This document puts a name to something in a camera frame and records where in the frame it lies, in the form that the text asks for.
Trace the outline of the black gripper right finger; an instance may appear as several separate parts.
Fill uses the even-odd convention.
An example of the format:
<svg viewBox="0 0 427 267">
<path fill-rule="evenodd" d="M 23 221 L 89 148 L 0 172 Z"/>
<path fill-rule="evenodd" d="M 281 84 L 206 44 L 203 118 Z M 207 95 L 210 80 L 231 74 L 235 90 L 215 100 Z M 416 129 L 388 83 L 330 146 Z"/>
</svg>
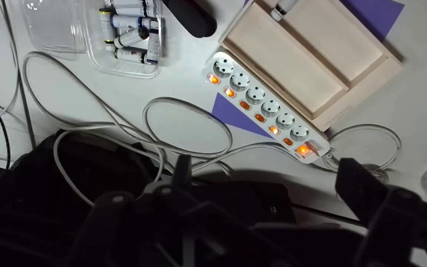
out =
<svg viewBox="0 0 427 267">
<path fill-rule="evenodd" d="M 341 158 L 335 191 L 367 228 L 354 267 L 410 267 L 413 247 L 427 253 L 427 201 L 379 182 L 356 158 Z"/>
</svg>

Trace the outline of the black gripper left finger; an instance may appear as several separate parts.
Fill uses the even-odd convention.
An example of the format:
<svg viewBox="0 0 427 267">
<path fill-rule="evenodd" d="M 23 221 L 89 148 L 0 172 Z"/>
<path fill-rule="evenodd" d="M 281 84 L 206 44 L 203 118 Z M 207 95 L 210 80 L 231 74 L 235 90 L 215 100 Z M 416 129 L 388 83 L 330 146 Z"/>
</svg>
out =
<svg viewBox="0 0 427 267">
<path fill-rule="evenodd" d="M 181 154 L 172 179 L 138 197 L 102 194 L 86 216 L 65 267 L 194 267 L 191 157 Z"/>
</svg>

